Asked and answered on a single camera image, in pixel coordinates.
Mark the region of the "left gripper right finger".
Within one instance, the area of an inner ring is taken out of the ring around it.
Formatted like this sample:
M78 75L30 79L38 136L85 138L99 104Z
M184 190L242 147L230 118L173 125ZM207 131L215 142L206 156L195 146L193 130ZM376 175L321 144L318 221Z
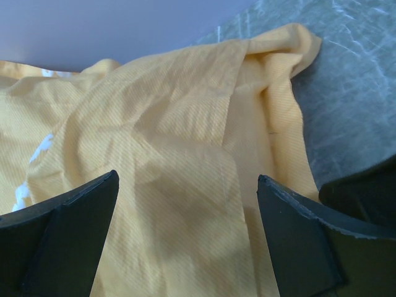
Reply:
M269 176L257 200L281 296L395 296L395 231L308 199Z

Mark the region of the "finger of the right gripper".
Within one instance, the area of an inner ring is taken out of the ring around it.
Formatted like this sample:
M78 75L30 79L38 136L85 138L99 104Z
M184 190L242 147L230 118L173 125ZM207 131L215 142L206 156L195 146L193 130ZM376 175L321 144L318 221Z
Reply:
M362 172L323 184L326 206L375 225L395 229L395 156Z

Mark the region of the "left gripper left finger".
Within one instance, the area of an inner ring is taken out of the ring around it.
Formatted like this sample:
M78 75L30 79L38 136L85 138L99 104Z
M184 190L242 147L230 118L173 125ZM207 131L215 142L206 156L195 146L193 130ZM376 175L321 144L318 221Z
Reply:
M112 170L1 215L1 296L89 296L118 191Z

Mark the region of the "orange Mickey Mouse pillowcase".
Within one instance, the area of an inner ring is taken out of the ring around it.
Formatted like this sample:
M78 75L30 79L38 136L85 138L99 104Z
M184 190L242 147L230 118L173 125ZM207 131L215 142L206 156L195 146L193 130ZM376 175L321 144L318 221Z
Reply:
M1 212L120 179L92 296L278 296L267 175L317 199L291 79L321 39L288 24L80 73L1 62Z

